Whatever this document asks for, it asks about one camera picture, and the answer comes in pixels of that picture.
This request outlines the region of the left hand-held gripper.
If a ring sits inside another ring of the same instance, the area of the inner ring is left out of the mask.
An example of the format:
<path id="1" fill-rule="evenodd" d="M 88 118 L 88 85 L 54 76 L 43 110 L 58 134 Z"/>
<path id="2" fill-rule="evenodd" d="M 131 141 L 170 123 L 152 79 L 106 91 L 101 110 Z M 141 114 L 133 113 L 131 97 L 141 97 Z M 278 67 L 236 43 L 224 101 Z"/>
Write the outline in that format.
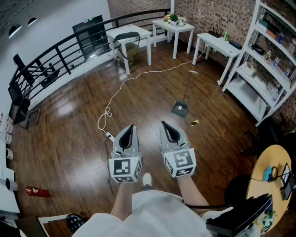
<path id="1" fill-rule="evenodd" d="M 135 183 L 142 169 L 142 154 L 135 125 L 124 128 L 114 139 L 109 160 L 111 178 L 116 183 Z"/>

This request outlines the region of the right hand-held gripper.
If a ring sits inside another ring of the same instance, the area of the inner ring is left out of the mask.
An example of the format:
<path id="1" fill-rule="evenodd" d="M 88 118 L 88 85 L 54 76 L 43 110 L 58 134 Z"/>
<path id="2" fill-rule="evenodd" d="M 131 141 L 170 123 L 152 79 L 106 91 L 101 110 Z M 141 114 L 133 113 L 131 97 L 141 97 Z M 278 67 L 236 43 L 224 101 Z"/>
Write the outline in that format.
<path id="1" fill-rule="evenodd" d="M 186 133 L 178 126 L 161 121 L 160 152 L 163 162 L 173 178 L 193 175 L 196 170 L 195 151 Z"/>

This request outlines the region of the black Puma bag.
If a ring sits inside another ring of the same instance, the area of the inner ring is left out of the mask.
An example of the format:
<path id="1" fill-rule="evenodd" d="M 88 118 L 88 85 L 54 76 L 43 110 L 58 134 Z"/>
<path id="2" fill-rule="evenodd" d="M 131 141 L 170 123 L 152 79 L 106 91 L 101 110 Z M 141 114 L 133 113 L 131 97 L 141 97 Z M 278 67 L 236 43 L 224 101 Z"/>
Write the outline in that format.
<path id="1" fill-rule="evenodd" d="M 121 33 L 118 34 L 115 38 L 114 38 L 114 42 L 118 42 L 119 40 L 124 40 L 124 39 L 128 39 L 128 38 L 136 38 L 136 40 L 138 40 L 138 44 L 140 42 L 140 34 L 138 32 L 134 32 L 134 31 L 130 31 L 127 33 Z M 124 57 L 124 59 L 127 59 L 127 56 L 125 56 L 122 52 L 122 47 L 118 46 L 117 49 L 119 50 L 119 52 L 121 53 L 121 55 Z"/>

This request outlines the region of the person's left forearm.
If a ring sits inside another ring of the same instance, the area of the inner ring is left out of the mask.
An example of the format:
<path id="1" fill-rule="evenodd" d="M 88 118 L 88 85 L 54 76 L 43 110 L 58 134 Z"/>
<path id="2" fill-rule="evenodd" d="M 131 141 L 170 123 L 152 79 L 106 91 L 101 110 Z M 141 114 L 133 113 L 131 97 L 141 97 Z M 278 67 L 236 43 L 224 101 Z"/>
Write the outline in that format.
<path id="1" fill-rule="evenodd" d="M 123 183 L 115 199 L 111 215 L 124 221 L 132 213 L 133 183 Z"/>

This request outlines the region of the person's right forearm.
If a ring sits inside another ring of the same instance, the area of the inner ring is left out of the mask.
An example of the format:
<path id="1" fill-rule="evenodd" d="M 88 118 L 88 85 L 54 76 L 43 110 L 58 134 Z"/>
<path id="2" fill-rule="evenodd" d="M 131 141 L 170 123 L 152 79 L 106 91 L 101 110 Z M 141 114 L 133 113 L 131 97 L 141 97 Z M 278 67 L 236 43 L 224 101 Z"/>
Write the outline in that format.
<path id="1" fill-rule="evenodd" d="M 208 201 L 200 193 L 191 176 L 185 175 L 177 177 L 178 185 L 184 204 L 192 209 L 197 215 L 202 217 L 210 209 L 198 209 L 197 206 L 209 206 Z"/>

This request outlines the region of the person's white shirt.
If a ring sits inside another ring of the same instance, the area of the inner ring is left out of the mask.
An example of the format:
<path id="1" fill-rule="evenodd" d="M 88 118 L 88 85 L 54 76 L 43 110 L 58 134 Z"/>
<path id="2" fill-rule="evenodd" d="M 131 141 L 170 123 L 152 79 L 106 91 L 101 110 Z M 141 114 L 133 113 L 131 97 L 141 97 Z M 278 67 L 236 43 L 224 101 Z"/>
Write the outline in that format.
<path id="1" fill-rule="evenodd" d="M 212 237 L 205 222 L 177 195 L 149 190 L 133 195 L 132 213 L 122 221 L 96 213 L 73 237 Z"/>

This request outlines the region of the white shelf rack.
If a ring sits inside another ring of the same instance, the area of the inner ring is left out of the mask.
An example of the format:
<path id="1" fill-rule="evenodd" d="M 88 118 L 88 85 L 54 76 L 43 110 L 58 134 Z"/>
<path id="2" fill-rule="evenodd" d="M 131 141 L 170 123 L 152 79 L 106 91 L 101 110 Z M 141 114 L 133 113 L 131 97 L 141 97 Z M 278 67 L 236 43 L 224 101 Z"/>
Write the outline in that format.
<path id="1" fill-rule="evenodd" d="M 270 3 L 255 0 L 245 42 L 222 88 L 254 116 L 256 125 L 296 95 L 296 25 Z M 270 63 L 264 61 L 268 50 L 272 50 Z M 277 56 L 279 70 L 272 66 Z"/>

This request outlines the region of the cardboard box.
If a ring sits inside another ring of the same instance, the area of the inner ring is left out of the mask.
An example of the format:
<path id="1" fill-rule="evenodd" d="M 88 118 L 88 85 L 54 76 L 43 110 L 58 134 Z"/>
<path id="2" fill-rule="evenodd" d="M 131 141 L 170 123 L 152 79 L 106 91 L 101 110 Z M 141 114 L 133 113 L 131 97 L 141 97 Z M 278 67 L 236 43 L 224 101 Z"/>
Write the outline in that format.
<path id="1" fill-rule="evenodd" d="M 135 43 L 128 43 L 125 45 L 125 48 L 126 48 L 126 57 L 128 62 L 133 62 L 134 60 L 140 57 L 139 45 Z M 117 57 L 122 62 L 125 59 L 122 53 L 120 52 L 120 50 L 117 50 Z"/>

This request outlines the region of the black office chair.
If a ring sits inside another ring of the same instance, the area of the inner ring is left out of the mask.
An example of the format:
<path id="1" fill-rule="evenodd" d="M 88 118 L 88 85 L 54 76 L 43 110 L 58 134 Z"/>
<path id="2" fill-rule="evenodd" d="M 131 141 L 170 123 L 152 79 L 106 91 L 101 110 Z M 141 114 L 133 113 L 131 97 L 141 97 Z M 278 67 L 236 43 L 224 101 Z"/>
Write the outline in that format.
<path id="1" fill-rule="evenodd" d="M 244 130 L 244 134 L 251 139 L 252 147 L 240 150 L 240 153 L 259 156 L 269 146 L 279 144 L 284 137 L 282 125 L 282 122 L 277 124 L 272 117 L 268 117 L 257 127 L 256 136 L 250 130 Z"/>

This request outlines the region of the black dotted slipper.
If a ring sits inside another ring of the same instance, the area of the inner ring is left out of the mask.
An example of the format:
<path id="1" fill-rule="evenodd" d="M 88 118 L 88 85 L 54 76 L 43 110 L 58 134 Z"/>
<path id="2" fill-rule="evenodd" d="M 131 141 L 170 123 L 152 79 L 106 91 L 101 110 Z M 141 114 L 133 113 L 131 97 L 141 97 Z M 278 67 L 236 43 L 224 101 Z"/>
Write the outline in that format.
<path id="1" fill-rule="evenodd" d="M 67 227 L 72 233 L 75 233 L 84 223 L 85 221 L 80 215 L 71 213 L 66 217 Z"/>

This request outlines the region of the round wooden table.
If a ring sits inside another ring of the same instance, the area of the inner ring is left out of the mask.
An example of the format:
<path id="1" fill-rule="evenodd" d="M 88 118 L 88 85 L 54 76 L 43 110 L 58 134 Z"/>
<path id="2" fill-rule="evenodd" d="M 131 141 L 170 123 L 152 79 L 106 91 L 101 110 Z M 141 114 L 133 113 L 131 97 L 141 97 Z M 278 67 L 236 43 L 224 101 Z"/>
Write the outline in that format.
<path id="1" fill-rule="evenodd" d="M 256 198 L 266 193 L 272 195 L 272 205 L 275 215 L 270 230 L 276 226 L 284 215 L 290 200 L 282 199 L 280 188 L 283 186 L 283 183 L 281 178 L 277 178 L 273 182 L 263 181 L 264 172 L 268 167 L 276 167 L 278 174 L 281 175 L 286 164 L 289 168 L 292 168 L 291 159 L 287 151 L 280 145 L 269 146 L 257 159 L 248 184 L 247 199 L 250 197 Z"/>

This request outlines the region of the red fire extinguisher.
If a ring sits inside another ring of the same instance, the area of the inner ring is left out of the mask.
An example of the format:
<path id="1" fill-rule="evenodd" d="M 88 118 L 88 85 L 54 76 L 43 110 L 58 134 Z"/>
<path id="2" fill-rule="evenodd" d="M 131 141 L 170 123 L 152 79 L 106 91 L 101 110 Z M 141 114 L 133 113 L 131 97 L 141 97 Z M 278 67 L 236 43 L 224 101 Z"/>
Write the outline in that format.
<path id="1" fill-rule="evenodd" d="M 49 197 L 49 192 L 45 189 L 37 188 L 37 187 L 26 187 L 26 193 L 29 196 L 34 196 L 34 197 Z"/>

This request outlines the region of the white long narrow table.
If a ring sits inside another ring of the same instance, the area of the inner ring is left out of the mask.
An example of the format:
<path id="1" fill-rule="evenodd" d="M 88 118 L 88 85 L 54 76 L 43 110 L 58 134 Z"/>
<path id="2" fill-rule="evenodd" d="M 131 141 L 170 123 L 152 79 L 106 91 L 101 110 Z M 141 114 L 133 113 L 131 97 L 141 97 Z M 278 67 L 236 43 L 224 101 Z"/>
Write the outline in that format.
<path id="1" fill-rule="evenodd" d="M 238 56 L 241 52 L 241 50 L 235 48 L 234 46 L 232 46 L 229 41 L 224 40 L 224 38 L 220 37 L 214 37 L 208 33 L 201 33 L 201 34 L 197 34 L 197 43 L 196 43 L 196 48 L 195 48 L 195 53 L 194 53 L 194 58 L 192 61 L 192 64 L 195 65 L 196 61 L 197 61 L 197 56 L 198 56 L 198 52 L 199 52 L 199 47 L 201 42 L 206 43 L 207 46 L 207 50 L 206 50 L 206 56 L 205 59 L 208 59 L 209 53 L 210 53 L 210 49 L 213 48 L 216 51 L 220 52 L 221 54 L 223 54 L 225 57 L 228 57 L 228 62 L 227 65 L 223 71 L 223 74 L 220 78 L 220 80 L 217 82 L 218 85 L 220 86 L 222 84 L 222 82 L 225 79 L 225 76 L 227 74 L 227 72 L 230 70 L 230 72 L 232 71 L 231 69 L 231 65 L 232 63 L 236 62 L 238 59 Z"/>

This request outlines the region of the blue cloth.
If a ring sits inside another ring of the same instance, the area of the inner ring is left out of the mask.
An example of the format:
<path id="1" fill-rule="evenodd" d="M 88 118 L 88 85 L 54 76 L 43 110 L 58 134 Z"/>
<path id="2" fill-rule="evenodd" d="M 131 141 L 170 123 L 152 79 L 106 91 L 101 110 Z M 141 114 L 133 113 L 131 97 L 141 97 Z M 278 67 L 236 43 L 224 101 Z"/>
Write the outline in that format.
<path id="1" fill-rule="evenodd" d="M 264 172 L 263 181 L 266 181 L 266 182 L 273 181 L 272 167 L 268 167 Z"/>

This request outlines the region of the white square table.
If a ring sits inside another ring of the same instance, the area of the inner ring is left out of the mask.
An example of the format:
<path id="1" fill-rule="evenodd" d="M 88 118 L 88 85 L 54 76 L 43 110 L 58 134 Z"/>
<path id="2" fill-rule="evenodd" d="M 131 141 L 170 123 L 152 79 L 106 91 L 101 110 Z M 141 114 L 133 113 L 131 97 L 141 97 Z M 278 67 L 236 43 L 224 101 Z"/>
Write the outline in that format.
<path id="1" fill-rule="evenodd" d="M 113 57 L 114 59 L 116 59 L 116 53 L 115 53 L 115 48 L 114 46 L 118 47 L 121 46 L 122 47 L 122 52 L 123 54 L 126 56 L 126 48 L 125 45 L 128 43 L 133 43 L 136 42 L 138 40 L 136 40 L 136 38 L 128 38 L 128 39 L 124 39 L 124 40 L 119 40 L 118 42 L 114 42 L 114 38 L 121 33 L 127 33 L 130 31 L 134 31 L 134 32 L 138 32 L 140 34 L 140 40 L 142 39 L 146 39 L 147 43 L 147 61 L 148 61 L 148 66 L 151 66 L 152 61 L 151 61 L 151 32 L 147 31 L 143 28 L 140 28 L 138 26 L 135 26 L 133 24 L 129 24 L 126 26 L 121 26 L 119 28 L 116 29 L 112 29 L 112 30 L 108 30 L 106 32 L 107 35 L 107 39 L 108 39 L 108 43 L 110 44 L 112 53 L 113 53 Z M 130 74 L 130 68 L 129 68 L 129 62 L 127 59 L 124 59 L 124 65 L 125 65 L 125 71 L 126 74 L 129 75 Z"/>

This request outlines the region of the black equipment bag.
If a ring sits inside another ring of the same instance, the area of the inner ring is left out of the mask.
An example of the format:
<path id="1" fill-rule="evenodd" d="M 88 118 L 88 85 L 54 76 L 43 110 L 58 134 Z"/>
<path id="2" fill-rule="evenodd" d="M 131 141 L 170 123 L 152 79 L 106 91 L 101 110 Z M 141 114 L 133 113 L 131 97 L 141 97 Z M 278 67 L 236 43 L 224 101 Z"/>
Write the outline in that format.
<path id="1" fill-rule="evenodd" d="M 246 230 L 271 205 L 270 194 L 251 197 L 219 217 L 209 218 L 206 228 L 221 237 L 235 237 Z"/>

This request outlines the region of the white table with plants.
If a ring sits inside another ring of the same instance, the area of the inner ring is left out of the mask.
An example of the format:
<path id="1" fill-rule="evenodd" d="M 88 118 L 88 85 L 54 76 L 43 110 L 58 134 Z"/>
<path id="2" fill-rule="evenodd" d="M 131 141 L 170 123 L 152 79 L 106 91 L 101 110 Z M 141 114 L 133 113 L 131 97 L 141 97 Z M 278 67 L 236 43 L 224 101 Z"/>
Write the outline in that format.
<path id="1" fill-rule="evenodd" d="M 179 34 L 182 32 L 190 32 L 189 41 L 187 46 L 187 54 L 190 53 L 191 50 L 191 43 L 193 39 L 193 33 L 195 27 L 189 24 L 184 23 L 183 26 L 178 26 L 178 23 L 173 22 L 165 22 L 162 19 L 152 20 L 153 26 L 153 46 L 156 47 L 156 27 L 160 27 L 166 31 L 166 39 L 167 42 L 171 42 L 173 34 L 174 34 L 174 47 L 173 47 L 173 59 L 176 59 L 177 49 L 178 49 L 178 41 L 179 41 Z"/>

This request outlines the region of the black cabinet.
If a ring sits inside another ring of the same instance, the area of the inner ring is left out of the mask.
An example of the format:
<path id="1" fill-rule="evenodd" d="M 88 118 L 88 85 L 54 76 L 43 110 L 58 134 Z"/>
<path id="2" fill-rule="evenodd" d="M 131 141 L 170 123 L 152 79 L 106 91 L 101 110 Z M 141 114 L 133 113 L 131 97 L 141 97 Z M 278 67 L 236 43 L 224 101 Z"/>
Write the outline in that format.
<path id="1" fill-rule="evenodd" d="M 99 15 L 72 27 L 74 33 L 87 29 L 76 36 L 85 61 L 100 56 L 110 49 L 105 25 L 98 25 L 101 22 L 103 22 L 103 17 Z"/>

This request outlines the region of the black router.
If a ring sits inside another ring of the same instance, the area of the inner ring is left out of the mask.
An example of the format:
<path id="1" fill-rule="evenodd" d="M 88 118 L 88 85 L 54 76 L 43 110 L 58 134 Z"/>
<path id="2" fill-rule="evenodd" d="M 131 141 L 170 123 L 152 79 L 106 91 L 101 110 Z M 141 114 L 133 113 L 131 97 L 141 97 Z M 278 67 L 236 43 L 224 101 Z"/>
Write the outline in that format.
<path id="1" fill-rule="evenodd" d="M 220 31 L 218 31 L 218 25 L 211 23 L 210 28 L 207 33 L 216 37 L 216 38 L 220 38 L 220 37 L 222 37 L 223 28 L 221 28 Z"/>

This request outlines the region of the black metal railing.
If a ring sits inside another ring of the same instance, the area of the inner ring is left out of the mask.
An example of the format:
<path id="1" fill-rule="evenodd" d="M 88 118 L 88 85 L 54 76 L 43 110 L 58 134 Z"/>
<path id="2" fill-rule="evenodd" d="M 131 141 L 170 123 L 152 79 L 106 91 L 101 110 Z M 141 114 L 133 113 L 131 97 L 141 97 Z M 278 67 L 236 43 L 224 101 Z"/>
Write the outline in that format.
<path id="1" fill-rule="evenodd" d="M 103 20 L 98 25 L 105 25 L 106 32 L 121 26 L 132 23 L 143 22 L 143 27 L 151 26 L 149 20 L 157 19 L 166 15 L 168 8 L 140 11 L 123 16 Z M 76 36 L 87 31 L 87 29 L 73 33 L 60 42 L 48 48 L 28 65 L 25 65 L 16 55 L 13 59 L 17 69 L 9 83 L 9 86 L 17 81 L 21 92 L 29 100 L 33 100 L 39 94 L 43 93 L 51 85 L 59 81 L 61 77 L 73 74 L 73 71 L 84 63 L 82 49 L 78 45 Z M 110 52 L 111 48 L 100 56 Z"/>

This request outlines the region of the black tablet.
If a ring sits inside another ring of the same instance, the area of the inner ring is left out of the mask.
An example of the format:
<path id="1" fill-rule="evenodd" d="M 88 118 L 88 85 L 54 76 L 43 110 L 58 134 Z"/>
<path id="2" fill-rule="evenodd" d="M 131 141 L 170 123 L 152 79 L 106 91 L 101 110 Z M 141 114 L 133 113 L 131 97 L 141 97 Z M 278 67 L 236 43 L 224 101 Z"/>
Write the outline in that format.
<path id="1" fill-rule="evenodd" d="M 294 177 L 288 163 L 286 163 L 281 175 L 283 186 L 280 188 L 282 199 L 288 200 L 294 187 Z"/>

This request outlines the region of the white low cabinet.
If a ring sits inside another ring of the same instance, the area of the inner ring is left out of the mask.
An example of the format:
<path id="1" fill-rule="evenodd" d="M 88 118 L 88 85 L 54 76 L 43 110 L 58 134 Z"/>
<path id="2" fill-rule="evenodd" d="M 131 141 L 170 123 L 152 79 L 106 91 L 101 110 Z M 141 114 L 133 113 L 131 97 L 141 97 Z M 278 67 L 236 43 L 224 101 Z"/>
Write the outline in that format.
<path id="1" fill-rule="evenodd" d="M 4 212 L 20 213 L 15 193 L 6 187 L 6 178 L 14 180 L 14 171 L 0 166 L 0 210 Z"/>

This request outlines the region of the long-handled dustpan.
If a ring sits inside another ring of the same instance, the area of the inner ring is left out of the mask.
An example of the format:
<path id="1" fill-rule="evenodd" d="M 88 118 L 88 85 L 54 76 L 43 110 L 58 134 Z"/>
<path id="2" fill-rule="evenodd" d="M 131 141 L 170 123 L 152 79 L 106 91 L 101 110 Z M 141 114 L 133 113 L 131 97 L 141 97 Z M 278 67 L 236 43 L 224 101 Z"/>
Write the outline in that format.
<path id="1" fill-rule="evenodd" d="M 191 82 L 192 75 L 198 75 L 198 72 L 193 70 L 189 71 L 189 77 L 187 80 L 187 85 L 185 87 L 183 98 L 181 100 L 177 100 L 171 110 L 171 113 L 178 115 L 182 118 L 186 118 L 189 111 L 189 106 L 188 106 L 188 103 L 185 102 L 185 98 L 189 88 L 189 84 Z"/>

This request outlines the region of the black metal-frame chair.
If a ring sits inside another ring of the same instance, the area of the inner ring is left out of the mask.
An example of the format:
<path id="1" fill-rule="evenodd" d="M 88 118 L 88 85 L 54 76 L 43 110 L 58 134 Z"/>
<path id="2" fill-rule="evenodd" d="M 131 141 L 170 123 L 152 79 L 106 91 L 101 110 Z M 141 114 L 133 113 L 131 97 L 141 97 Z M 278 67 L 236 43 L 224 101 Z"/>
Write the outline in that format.
<path id="1" fill-rule="evenodd" d="M 41 109 L 29 110 L 31 101 L 21 92 L 17 81 L 9 86 L 8 92 L 12 99 L 12 104 L 17 107 L 14 124 L 19 125 L 23 129 L 27 129 L 29 123 L 37 125 Z"/>

